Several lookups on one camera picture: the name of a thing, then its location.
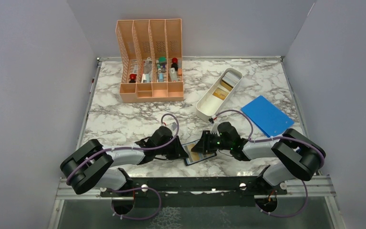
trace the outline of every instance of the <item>blue mat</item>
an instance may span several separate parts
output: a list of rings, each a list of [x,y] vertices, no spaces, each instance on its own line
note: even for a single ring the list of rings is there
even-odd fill
[[[241,110],[267,137],[280,135],[294,124],[290,117],[263,96],[255,98]]]

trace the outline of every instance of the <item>black cable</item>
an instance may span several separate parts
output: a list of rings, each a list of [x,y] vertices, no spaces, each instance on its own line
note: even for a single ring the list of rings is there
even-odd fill
[[[224,154],[223,152],[221,152],[220,150],[218,150],[218,152],[220,152],[221,154]],[[228,154],[224,154],[224,155],[227,155],[227,156],[230,156],[230,157],[234,157],[232,155],[228,155]]]

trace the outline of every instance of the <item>red object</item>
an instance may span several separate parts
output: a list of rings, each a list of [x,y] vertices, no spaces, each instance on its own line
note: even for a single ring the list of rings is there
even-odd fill
[[[130,74],[130,80],[137,79],[137,74]]]

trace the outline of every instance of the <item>rectangular basket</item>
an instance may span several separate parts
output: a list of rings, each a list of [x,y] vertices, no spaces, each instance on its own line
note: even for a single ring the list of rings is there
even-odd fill
[[[172,58],[182,68],[182,19],[120,20],[116,26],[123,72],[120,96],[124,103],[167,102],[183,100],[183,73],[172,82],[169,70]],[[163,82],[157,82],[155,60],[166,57]],[[152,82],[141,83],[144,60],[152,59]],[[136,83],[129,83],[130,74],[137,66]]]

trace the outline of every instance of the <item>white marble surface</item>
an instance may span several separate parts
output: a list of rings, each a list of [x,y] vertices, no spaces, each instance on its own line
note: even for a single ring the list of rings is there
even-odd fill
[[[103,145],[130,145],[152,135],[164,113],[173,113],[180,123],[181,143],[199,139],[209,123],[195,115],[195,105],[227,68],[240,71],[241,86],[225,106],[239,110],[263,95],[295,121],[294,129],[302,133],[297,111],[279,61],[183,61],[184,101],[166,103],[124,104],[119,96],[122,75],[121,62],[103,62],[89,111],[83,143],[97,138]],[[242,137],[249,135],[250,126],[238,114],[224,114],[221,122],[229,121]],[[255,127],[253,138],[263,138]],[[185,166],[183,160],[159,161],[136,166],[124,165],[131,177],[206,177],[256,176],[276,158],[259,158],[249,162],[218,154],[206,161]]]

